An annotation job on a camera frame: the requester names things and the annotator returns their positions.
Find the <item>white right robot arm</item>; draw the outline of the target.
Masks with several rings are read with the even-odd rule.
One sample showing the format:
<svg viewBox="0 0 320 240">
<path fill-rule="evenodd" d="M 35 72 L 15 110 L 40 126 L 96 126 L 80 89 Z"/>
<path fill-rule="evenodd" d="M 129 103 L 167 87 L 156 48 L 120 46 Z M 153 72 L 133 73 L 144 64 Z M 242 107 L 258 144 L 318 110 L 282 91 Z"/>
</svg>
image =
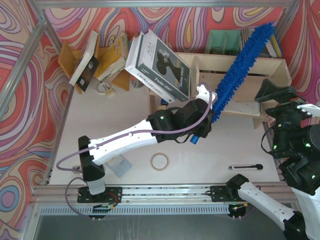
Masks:
<svg viewBox="0 0 320 240">
<path fill-rule="evenodd" d="M 262 81 L 255 101 L 274 100 L 265 112 L 275 120 L 273 142 L 268 153 L 282 160 L 283 183 L 253 183 L 242 174 L 207 191 L 212 202 L 248 203 L 268 216 L 288 240 L 317 240 L 320 237 L 320 126 L 302 126 L 317 117 L 320 109 L 308 104 L 292 86 Z"/>
</svg>

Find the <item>small blue sharpener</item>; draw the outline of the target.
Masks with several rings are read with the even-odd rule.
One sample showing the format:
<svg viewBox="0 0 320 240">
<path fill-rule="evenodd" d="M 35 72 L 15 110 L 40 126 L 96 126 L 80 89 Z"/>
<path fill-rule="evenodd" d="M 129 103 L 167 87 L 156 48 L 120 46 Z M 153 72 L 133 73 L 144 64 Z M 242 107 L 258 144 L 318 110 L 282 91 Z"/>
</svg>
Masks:
<svg viewBox="0 0 320 240">
<path fill-rule="evenodd" d="M 160 104 L 167 106 L 169 103 L 166 100 L 161 99 Z"/>
</svg>

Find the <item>blue microfiber duster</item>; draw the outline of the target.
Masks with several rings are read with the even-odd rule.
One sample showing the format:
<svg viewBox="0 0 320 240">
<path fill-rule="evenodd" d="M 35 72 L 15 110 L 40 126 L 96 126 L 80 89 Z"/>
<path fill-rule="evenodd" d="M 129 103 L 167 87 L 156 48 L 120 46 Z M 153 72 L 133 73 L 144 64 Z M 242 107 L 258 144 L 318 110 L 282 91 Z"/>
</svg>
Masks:
<svg viewBox="0 0 320 240">
<path fill-rule="evenodd" d="M 222 111 L 233 98 L 236 90 L 241 86 L 247 77 L 249 70 L 254 66 L 261 50 L 274 33 L 272 22 L 264 23 L 255 28 L 254 32 L 246 41 L 243 49 L 218 84 L 212 99 L 212 110 L 214 112 L 212 122 L 219 119 Z"/>
</svg>

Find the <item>yellow wooden book rack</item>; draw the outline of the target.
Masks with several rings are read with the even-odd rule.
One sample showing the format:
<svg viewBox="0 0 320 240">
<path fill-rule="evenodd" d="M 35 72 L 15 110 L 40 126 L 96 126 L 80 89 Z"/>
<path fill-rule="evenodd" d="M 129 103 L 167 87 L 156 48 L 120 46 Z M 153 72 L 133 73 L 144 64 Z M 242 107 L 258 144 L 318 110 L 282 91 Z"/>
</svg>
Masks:
<svg viewBox="0 0 320 240">
<path fill-rule="evenodd" d="M 125 71 L 129 54 L 127 35 L 122 32 L 110 47 L 100 47 L 101 36 L 91 31 L 81 49 L 72 50 L 65 41 L 58 63 L 79 94 L 85 92 L 92 79 L 129 91 L 130 74 Z"/>
</svg>

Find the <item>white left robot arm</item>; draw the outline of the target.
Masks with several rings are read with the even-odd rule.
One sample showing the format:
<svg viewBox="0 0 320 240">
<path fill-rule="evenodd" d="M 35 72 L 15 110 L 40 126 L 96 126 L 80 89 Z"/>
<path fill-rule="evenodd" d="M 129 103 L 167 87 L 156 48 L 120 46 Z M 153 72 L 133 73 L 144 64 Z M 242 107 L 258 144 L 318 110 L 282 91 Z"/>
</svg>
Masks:
<svg viewBox="0 0 320 240">
<path fill-rule="evenodd" d="M 213 114 L 208 101 L 197 98 L 184 107 L 157 110 L 133 127 L 105 138 L 79 137 L 80 165 L 89 193 L 94 196 L 105 191 L 103 165 L 108 160 L 136 148 L 177 141 L 182 136 L 206 138 L 212 130 Z"/>
</svg>

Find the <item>large Twins story book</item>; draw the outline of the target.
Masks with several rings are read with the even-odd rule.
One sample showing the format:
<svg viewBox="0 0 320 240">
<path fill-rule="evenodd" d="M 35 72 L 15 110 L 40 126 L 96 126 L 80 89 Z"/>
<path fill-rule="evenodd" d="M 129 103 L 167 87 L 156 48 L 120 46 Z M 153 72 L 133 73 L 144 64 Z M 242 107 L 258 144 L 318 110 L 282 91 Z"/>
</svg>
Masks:
<svg viewBox="0 0 320 240">
<path fill-rule="evenodd" d="M 151 30 L 132 40 L 125 70 L 168 103 L 190 99 L 190 67 Z"/>
</svg>

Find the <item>white spiral notebook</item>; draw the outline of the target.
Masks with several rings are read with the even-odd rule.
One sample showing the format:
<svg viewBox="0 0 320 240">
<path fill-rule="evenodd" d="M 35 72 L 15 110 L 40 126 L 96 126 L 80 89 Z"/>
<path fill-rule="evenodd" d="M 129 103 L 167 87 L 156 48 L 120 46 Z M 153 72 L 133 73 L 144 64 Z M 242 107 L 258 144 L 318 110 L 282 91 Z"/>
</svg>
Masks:
<svg viewBox="0 0 320 240">
<path fill-rule="evenodd" d="M 233 101 L 232 110 L 238 114 L 259 116 L 261 114 L 261 104 L 257 102 Z"/>
</svg>

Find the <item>gold binder clip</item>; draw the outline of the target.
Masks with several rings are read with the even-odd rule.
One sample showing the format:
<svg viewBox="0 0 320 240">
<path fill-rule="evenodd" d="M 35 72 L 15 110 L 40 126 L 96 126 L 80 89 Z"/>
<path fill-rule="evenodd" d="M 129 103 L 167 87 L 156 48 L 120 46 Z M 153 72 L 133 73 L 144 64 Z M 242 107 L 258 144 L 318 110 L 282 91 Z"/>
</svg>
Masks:
<svg viewBox="0 0 320 240">
<path fill-rule="evenodd" d="M 109 97 L 115 93 L 115 90 L 112 87 L 106 87 L 104 93 Z"/>
</svg>

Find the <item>blue and yellow book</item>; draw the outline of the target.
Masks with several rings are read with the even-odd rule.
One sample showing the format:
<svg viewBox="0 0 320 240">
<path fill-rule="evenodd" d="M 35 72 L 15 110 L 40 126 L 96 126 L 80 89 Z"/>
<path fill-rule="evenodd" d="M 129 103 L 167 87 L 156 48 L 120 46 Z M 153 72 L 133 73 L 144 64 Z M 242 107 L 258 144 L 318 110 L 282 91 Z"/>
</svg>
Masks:
<svg viewBox="0 0 320 240">
<path fill-rule="evenodd" d="M 270 39 L 267 41 L 265 47 L 260 53 L 260 56 L 264 58 L 277 59 L 281 59 L 283 57 L 283 51 L 281 49 L 278 39 L 274 34 L 272 34 Z"/>
</svg>

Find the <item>light wooden bookshelf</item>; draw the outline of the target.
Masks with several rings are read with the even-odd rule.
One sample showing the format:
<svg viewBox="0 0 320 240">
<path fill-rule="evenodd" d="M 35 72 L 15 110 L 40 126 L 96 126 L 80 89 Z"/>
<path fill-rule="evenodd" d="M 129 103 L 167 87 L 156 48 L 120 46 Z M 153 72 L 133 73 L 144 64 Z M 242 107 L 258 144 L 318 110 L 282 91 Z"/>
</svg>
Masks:
<svg viewBox="0 0 320 240">
<path fill-rule="evenodd" d="M 177 55 L 191 69 L 191 97 L 194 98 L 196 86 L 205 82 L 215 90 L 226 75 L 226 72 L 235 61 L 233 55 L 217 55 L 204 53 L 182 53 Z M 257 129 L 262 122 L 267 120 L 266 110 L 277 105 L 275 100 L 269 100 L 260 104 L 261 113 L 259 116 L 236 113 L 232 109 L 232 102 L 255 102 L 255 96 L 259 91 L 264 79 L 271 80 L 278 87 L 286 87 L 292 83 L 292 79 L 284 59 L 258 57 L 250 68 L 244 82 L 236 90 L 229 106 L 225 107 L 223 115 L 241 116 L 252 118 L 253 127 Z"/>
</svg>

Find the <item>teal desk file organizer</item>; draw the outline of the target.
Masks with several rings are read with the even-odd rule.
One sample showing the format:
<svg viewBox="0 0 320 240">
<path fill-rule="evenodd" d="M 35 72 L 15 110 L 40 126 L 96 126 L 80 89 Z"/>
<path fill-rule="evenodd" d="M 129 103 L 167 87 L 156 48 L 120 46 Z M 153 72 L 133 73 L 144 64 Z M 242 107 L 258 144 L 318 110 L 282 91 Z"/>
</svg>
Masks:
<svg viewBox="0 0 320 240">
<path fill-rule="evenodd" d="M 206 54 L 236 56 L 254 31 L 254 28 L 210 30 L 204 52 Z"/>
</svg>

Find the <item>white and black paperback book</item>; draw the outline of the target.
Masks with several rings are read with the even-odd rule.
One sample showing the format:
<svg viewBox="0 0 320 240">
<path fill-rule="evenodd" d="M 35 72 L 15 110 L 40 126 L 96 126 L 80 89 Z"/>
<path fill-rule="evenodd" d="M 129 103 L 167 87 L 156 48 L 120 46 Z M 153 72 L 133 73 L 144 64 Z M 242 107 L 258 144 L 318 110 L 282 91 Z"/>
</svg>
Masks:
<svg viewBox="0 0 320 240">
<path fill-rule="evenodd" d="M 78 86 L 83 92 L 88 88 L 100 63 L 95 57 L 97 39 L 98 33 L 92 30 L 76 58 L 74 72 L 69 80 L 71 85 Z"/>
</svg>

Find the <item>stack of yellow books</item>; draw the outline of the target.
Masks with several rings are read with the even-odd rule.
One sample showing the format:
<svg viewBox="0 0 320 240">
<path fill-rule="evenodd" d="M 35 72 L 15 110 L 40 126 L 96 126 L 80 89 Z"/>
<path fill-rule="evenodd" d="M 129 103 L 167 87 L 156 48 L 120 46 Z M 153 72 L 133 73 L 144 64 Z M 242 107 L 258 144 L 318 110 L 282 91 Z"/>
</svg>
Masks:
<svg viewBox="0 0 320 240">
<path fill-rule="evenodd" d="M 122 32 L 114 43 L 99 58 L 96 78 L 100 82 L 111 83 L 124 70 L 129 54 L 128 36 Z"/>
</svg>

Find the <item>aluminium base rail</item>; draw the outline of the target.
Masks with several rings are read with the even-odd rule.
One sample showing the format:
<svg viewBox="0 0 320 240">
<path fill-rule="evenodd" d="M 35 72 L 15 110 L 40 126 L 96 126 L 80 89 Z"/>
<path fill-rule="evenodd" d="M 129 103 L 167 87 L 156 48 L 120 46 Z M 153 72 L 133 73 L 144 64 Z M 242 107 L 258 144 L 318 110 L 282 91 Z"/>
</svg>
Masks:
<svg viewBox="0 0 320 240">
<path fill-rule="evenodd" d="M 258 182 L 260 190 L 280 203 L 295 203 L 295 194 L 284 182 Z M 109 188 L 122 188 L 122 204 L 206 204 L 211 197 L 205 192 L 209 184 L 109 184 Z M 64 204 L 66 185 L 40 185 L 32 191 L 31 202 L 43 204 Z"/>
</svg>

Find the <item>pen cup with pens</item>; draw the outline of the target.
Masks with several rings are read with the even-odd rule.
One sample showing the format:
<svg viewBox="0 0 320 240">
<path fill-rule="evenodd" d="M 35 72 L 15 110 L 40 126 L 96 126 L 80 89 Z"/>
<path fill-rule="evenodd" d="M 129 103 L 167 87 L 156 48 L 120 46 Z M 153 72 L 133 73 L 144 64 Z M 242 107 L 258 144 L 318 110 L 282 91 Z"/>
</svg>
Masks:
<svg viewBox="0 0 320 240">
<path fill-rule="evenodd" d="M 131 83 L 133 88 L 139 89 L 139 88 L 142 88 L 144 86 L 143 82 L 141 82 L 140 80 L 138 80 L 134 76 L 130 76 L 129 79 L 130 79 L 130 83 Z"/>
</svg>

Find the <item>beige masking tape roll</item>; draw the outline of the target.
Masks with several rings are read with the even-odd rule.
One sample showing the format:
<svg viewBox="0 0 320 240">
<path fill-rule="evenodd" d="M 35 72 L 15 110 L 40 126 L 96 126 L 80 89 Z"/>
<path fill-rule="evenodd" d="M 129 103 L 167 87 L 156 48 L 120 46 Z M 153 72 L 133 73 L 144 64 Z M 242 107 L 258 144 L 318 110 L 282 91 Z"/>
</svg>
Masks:
<svg viewBox="0 0 320 240">
<path fill-rule="evenodd" d="M 169 157 L 162 152 L 157 152 L 150 158 L 150 166 L 155 171 L 164 171 L 170 164 Z"/>
</svg>

